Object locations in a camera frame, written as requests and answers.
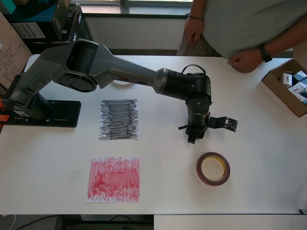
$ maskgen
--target wristwatch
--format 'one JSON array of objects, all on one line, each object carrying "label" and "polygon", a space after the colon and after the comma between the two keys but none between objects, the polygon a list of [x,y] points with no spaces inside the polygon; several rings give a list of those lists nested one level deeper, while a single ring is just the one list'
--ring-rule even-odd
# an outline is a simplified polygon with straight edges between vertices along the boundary
[{"label": "wristwatch", "polygon": [[262,59],[265,61],[265,62],[269,62],[269,61],[272,61],[272,57],[269,55],[269,53],[266,51],[265,49],[265,44],[261,44],[258,49],[260,50],[261,52],[261,56],[262,56]]},{"label": "wristwatch", "polygon": [[197,20],[202,20],[203,16],[201,18],[199,18],[199,17],[195,17],[195,16],[192,16],[192,15],[189,14],[189,18],[194,18],[194,19],[197,19]]}]

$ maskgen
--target gray t-shirt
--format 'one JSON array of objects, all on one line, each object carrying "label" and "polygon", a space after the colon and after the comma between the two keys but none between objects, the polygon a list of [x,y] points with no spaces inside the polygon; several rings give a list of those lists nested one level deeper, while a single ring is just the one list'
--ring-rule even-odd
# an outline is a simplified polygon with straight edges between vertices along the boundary
[{"label": "gray t-shirt", "polygon": [[208,0],[203,35],[223,57],[268,42],[307,13],[307,0]]}]

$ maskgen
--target red ink marks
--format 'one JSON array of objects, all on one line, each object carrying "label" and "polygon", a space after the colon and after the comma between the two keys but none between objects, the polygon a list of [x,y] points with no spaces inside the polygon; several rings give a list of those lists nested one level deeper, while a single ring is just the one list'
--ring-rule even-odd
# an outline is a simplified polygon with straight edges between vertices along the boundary
[{"label": "red ink marks", "polygon": [[137,202],[139,197],[139,157],[92,159],[88,202]]}]

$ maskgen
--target bracelet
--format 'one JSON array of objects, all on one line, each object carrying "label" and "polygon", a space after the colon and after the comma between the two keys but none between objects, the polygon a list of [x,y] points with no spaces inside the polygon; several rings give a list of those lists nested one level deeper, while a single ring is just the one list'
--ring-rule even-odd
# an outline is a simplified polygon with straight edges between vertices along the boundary
[{"label": "bracelet", "polygon": [[194,19],[197,19],[197,20],[202,20],[203,16],[201,18],[199,18],[199,17],[195,17],[195,16],[192,16],[192,15],[189,15],[189,18],[194,18]]}]

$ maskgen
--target person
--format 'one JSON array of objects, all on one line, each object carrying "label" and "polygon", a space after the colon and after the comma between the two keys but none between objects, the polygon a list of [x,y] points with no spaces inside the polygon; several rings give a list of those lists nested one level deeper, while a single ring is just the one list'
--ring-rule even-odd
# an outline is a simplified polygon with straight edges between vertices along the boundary
[{"label": "person", "polygon": [[307,0],[193,0],[178,56],[225,57],[242,73],[307,41]]}]

